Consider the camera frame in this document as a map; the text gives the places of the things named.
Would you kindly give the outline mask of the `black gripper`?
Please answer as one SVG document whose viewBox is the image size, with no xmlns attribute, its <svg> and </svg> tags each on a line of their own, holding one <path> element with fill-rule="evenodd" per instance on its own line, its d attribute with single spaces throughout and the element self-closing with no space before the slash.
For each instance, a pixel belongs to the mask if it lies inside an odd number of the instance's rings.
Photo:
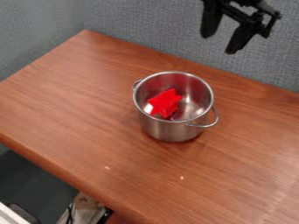
<svg viewBox="0 0 299 224">
<path fill-rule="evenodd" d="M 200 22 L 200 35 L 204 39 L 211 37 L 219 28 L 223 13 L 238 22 L 227 54 L 242 50 L 255 35 L 268 38 L 282 12 L 276 10 L 267 0 L 201 0 L 203 13 Z"/>
</svg>

